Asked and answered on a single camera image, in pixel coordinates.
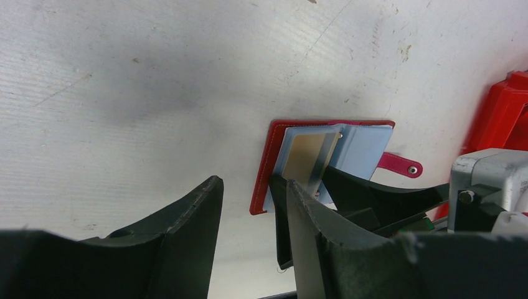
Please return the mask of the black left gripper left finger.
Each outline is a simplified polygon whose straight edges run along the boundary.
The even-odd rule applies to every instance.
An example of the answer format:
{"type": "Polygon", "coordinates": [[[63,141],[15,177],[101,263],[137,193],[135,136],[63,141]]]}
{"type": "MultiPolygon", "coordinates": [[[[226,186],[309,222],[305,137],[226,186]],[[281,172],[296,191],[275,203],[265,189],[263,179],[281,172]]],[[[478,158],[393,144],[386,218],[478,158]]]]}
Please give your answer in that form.
{"type": "Polygon", "coordinates": [[[105,238],[2,230],[1,297],[207,298],[223,194],[211,176],[105,238]]]}

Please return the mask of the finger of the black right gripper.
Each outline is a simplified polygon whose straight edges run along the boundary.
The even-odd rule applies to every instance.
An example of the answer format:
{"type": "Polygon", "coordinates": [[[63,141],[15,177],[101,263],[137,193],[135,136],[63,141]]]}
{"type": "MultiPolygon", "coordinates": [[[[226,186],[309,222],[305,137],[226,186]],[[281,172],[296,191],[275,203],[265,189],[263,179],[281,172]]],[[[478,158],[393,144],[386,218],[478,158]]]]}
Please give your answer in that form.
{"type": "Polygon", "coordinates": [[[278,174],[269,178],[268,187],[275,206],[276,258],[281,270],[293,266],[286,203],[286,179],[278,174]]]}
{"type": "Polygon", "coordinates": [[[359,227],[382,237],[399,232],[434,229],[426,212],[449,199],[449,185],[426,189],[384,186],[329,167],[323,176],[336,212],[359,227]]]}

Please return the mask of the red leather card holder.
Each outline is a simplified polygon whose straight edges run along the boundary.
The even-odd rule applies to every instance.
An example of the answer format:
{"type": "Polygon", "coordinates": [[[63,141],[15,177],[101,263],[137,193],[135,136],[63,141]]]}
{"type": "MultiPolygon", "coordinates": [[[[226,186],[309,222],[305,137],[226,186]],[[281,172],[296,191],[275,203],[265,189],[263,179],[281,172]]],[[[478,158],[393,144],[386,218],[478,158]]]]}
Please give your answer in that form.
{"type": "Polygon", "coordinates": [[[420,177],[421,163],[385,150],[394,126],[390,120],[273,120],[249,213],[275,211],[268,185],[273,174],[297,180],[323,204],[332,202],[322,182],[329,166],[366,180],[378,168],[412,179],[420,177]]]}

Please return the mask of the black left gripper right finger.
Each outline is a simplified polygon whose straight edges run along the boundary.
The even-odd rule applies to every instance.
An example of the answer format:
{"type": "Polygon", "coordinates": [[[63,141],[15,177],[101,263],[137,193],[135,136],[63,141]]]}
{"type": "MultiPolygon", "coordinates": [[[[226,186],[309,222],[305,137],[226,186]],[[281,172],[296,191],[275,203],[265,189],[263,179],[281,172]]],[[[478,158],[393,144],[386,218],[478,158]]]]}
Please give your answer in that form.
{"type": "Polygon", "coordinates": [[[348,221],[288,181],[299,298],[526,298],[527,236],[403,232],[348,221]]]}

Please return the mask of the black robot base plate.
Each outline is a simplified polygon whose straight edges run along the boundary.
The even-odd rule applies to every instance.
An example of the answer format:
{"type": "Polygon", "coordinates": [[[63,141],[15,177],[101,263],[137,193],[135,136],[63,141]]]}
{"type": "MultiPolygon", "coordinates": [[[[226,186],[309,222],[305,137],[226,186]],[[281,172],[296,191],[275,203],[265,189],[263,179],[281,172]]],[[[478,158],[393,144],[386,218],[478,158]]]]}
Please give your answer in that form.
{"type": "Polygon", "coordinates": [[[275,295],[270,295],[266,297],[261,297],[259,299],[297,299],[298,294],[296,291],[286,292],[286,293],[279,293],[275,295]]]}

